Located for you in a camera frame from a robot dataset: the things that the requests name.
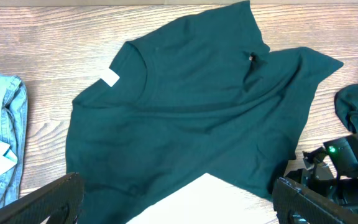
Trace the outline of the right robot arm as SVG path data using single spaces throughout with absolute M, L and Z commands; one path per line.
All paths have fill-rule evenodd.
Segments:
M 288 178 L 358 214 L 358 134 L 324 142 L 303 160 Z

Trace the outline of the black t-shirt with label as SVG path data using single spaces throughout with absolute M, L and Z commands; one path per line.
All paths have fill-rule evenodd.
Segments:
M 342 62 L 307 47 L 272 52 L 250 4 L 178 18 L 126 42 L 104 80 L 73 100 L 68 172 L 79 223 L 127 223 L 203 174 L 271 199 L 320 82 Z

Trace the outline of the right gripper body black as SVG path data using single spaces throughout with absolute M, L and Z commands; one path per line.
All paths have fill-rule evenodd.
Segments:
M 284 177 L 284 219 L 358 220 L 358 146 L 303 155 L 306 167 Z

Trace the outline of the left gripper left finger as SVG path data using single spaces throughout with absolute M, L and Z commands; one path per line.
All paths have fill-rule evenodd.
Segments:
M 1 208 L 0 224 L 74 224 L 83 196 L 83 180 L 71 172 Z

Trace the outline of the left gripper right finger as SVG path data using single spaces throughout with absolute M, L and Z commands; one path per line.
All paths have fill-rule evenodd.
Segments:
M 273 209 L 280 224 L 358 224 L 358 214 L 288 178 L 275 183 Z

